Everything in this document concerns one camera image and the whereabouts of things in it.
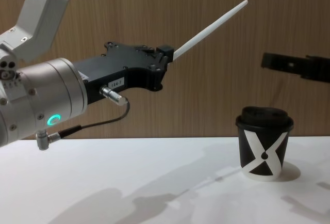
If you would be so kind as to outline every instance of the cylindrical joint housing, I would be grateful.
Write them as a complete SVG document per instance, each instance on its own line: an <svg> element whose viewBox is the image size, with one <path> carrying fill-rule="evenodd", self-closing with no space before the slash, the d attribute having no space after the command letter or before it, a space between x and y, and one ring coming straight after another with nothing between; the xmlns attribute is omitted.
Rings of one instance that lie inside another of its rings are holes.
<svg viewBox="0 0 330 224"><path fill-rule="evenodd" d="M87 108L83 80L64 58L18 70L0 84L0 147L81 115Z"/></svg>

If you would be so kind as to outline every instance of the black lid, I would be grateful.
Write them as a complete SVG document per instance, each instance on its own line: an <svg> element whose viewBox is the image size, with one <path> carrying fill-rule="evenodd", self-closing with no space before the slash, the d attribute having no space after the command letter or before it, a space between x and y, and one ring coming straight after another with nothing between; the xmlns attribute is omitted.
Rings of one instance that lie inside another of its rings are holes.
<svg viewBox="0 0 330 224"><path fill-rule="evenodd" d="M293 120L281 109L249 106L242 110L242 115L236 119L236 125L246 130L285 129L289 131L293 128Z"/></svg>

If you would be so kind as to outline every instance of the black cable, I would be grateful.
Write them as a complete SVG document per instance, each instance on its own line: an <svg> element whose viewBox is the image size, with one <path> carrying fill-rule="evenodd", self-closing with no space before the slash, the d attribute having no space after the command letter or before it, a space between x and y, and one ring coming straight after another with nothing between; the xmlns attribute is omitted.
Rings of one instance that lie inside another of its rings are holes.
<svg viewBox="0 0 330 224"><path fill-rule="evenodd" d="M100 126L100 125L104 125L104 124L110 124L110 123L118 122L118 121L124 119L128 115L129 110L130 110L130 103L127 100L126 111L120 117L117 117L117 118L114 118L114 119L111 119L111 120L108 120L108 121L104 121L104 122L96 122L96 123L88 124L88 125L85 125L85 126L77 125L77 126L74 126L74 127L70 127L66 130L59 131L58 134L60 135L61 139L63 139L65 137L69 136L69 135L72 135L72 134L80 131L80 130L88 129L89 127L95 127L95 126Z"/></svg>

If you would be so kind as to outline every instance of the label sticker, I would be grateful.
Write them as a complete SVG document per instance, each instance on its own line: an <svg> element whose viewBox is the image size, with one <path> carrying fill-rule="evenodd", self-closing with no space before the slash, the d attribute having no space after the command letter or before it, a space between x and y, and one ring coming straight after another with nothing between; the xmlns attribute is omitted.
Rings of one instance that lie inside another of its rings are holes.
<svg viewBox="0 0 330 224"><path fill-rule="evenodd" d="M108 87L111 89L111 90L114 90L120 86L124 86L125 85L125 77L122 77L122 78L119 78L119 79L116 79L115 81L111 81L109 84L108 84Z"/></svg>
<svg viewBox="0 0 330 224"><path fill-rule="evenodd" d="M86 75L84 75L82 72L78 71L78 73L80 74L80 77L82 78L82 80L86 80L89 79Z"/></svg>

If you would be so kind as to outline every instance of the green indicator light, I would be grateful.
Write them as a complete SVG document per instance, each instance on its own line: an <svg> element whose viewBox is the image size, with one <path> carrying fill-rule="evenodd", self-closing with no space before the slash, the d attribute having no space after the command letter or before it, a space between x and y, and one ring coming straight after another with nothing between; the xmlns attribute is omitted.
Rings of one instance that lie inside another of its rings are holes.
<svg viewBox="0 0 330 224"><path fill-rule="evenodd" d="M48 121L47 121L47 125L48 126L52 126L54 124L56 124L58 121L61 120L61 115L60 114L55 114L55 115L52 115Z"/></svg>

